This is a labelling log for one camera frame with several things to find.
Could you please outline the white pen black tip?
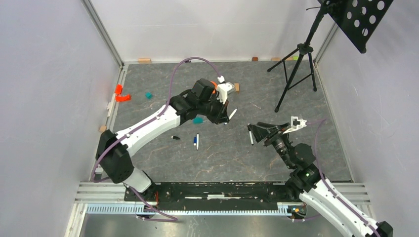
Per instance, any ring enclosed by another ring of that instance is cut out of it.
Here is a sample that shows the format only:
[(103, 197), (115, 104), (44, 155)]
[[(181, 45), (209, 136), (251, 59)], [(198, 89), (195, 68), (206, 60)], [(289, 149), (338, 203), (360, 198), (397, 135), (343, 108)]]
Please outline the white pen black tip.
[(254, 145), (254, 140), (253, 140), (253, 135), (252, 135), (252, 131), (249, 130), (249, 137), (250, 137), (250, 141), (251, 141), (251, 145)]

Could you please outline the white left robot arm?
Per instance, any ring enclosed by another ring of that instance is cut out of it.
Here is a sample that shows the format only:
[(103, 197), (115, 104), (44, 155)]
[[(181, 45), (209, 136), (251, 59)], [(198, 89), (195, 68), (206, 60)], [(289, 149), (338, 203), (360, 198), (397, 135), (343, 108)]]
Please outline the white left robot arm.
[(191, 89), (171, 97), (168, 104), (135, 125), (115, 133), (105, 130), (98, 143), (96, 164), (113, 183), (124, 183), (134, 188), (143, 201), (150, 201), (155, 196), (152, 180), (133, 165), (131, 158), (159, 135), (198, 115), (206, 116), (213, 124), (228, 123), (228, 94), (234, 90), (229, 82), (196, 81)]

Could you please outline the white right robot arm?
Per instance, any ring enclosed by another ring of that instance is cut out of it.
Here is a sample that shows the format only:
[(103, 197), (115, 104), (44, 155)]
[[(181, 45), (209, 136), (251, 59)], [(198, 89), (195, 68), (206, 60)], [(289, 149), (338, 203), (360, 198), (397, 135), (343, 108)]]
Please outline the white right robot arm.
[(313, 207), (345, 237), (391, 237), (394, 229), (386, 221), (378, 222), (342, 195), (322, 172), (317, 147), (305, 143), (292, 145), (290, 134), (309, 125), (299, 117), (275, 125), (264, 122), (247, 125), (251, 141), (272, 146), (292, 172), (285, 194), (291, 201)]

